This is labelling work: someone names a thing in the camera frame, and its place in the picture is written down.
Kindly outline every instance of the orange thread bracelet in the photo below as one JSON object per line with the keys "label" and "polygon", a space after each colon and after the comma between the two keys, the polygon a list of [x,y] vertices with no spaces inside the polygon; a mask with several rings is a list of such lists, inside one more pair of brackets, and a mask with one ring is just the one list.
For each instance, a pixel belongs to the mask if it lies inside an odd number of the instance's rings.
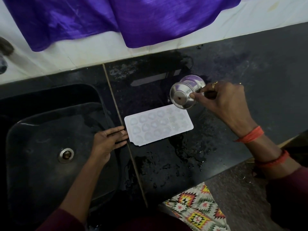
{"label": "orange thread bracelet", "polygon": [[254,162],[255,162],[257,167],[270,168],[274,165],[284,163],[289,156],[290,156],[290,154],[288,153],[288,151],[283,150],[280,157],[278,157],[275,160],[272,160],[272,161],[269,161],[269,162],[260,162],[258,160],[254,160]]}
{"label": "orange thread bracelet", "polygon": [[256,140],[257,138],[259,138],[263,134],[264,134],[264,131],[261,129],[260,126],[258,126],[255,129],[253,129],[251,132],[249,132],[247,135],[245,135],[244,137],[235,140],[235,142],[250,143],[253,140]]}

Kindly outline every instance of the gold ring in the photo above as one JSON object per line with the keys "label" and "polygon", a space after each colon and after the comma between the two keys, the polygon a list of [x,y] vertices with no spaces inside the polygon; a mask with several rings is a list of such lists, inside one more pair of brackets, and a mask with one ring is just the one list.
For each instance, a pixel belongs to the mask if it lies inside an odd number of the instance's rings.
{"label": "gold ring", "polygon": [[215,81],[212,83],[212,89],[215,90],[215,84],[218,83],[218,81]]}

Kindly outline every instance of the white ice tray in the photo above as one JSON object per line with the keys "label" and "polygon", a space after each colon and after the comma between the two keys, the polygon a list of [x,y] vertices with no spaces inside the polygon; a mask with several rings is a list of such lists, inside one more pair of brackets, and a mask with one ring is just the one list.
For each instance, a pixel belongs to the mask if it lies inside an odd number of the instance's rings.
{"label": "white ice tray", "polygon": [[193,129],[187,111],[173,104],[126,116],[124,121],[129,140],[137,146]]}

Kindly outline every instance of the black sink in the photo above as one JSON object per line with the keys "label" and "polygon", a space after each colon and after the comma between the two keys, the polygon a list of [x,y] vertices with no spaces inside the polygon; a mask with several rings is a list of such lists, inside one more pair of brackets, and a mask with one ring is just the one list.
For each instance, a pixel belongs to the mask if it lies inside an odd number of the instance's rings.
{"label": "black sink", "polygon": [[[0,147],[6,152],[2,167],[7,180],[6,210],[12,223],[28,226],[41,223],[60,205],[89,157],[94,134],[109,128],[98,93],[85,84],[0,100],[0,125]],[[65,148],[72,152],[60,156]],[[118,178],[112,154],[92,205],[110,197]]]}

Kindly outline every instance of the sink drain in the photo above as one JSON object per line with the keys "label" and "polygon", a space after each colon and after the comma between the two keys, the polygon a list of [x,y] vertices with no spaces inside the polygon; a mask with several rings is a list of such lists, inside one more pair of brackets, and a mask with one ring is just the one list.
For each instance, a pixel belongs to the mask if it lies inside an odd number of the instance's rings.
{"label": "sink drain", "polygon": [[74,157],[74,151],[71,148],[64,148],[58,155],[60,163],[70,163]]}

